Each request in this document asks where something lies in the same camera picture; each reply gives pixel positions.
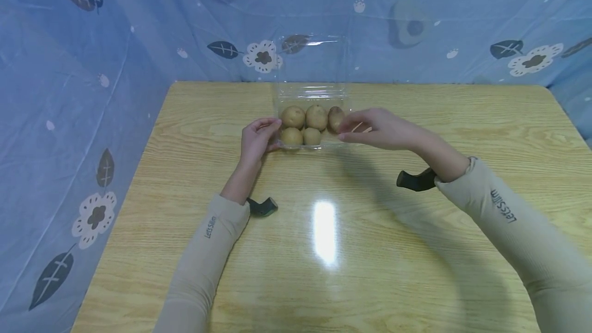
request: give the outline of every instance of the avocado print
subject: avocado print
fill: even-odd
[[[428,36],[432,20],[416,0],[398,0],[389,12],[388,42],[393,48],[408,49]]]

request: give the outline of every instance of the plastic clamshell box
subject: plastic clamshell box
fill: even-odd
[[[298,106],[305,112],[319,104],[328,111],[342,108],[352,111],[349,100],[347,72],[347,41],[343,36],[294,34],[274,41],[283,64],[276,69],[273,104],[279,118],[285,108]],[[318,80],[319,82],[289,82],[288,80]],[[284,145],[284,149],[318,150],[344,145],[327,126],[321,132],[319,145]]]

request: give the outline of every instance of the container lid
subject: container lid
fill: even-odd
[[[273,41],[282,58],[275,71],[278,95],[301,93],[304,83],[309,87],[332,92],[345,91],[349,83],[349,47],[347,38],[338,35],[292,34]]]

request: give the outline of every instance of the wood grain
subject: wood grain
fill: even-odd
[[[351,86],[482,157],[592,255],[592,154],[552,95],[533,86]],[[239,155],[241,129],[273,114],[272,85],[172,85],[73,333],[151,332],[176,263]],[[535,332],[511,267],[436,189],[396,188],[413,154],[363,146],[277,152],[230,255],[211,332]]]

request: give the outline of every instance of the arm sleeve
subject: arm sleeve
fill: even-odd
[[[542,213],[471,158],[465,174],[436,186],[466,212],[517,271],[542,333],[592,329],[592,267]]]
[[[180,258],[153,333],[206,332],[226,259],[248,220],[248,203],[213,198]]]

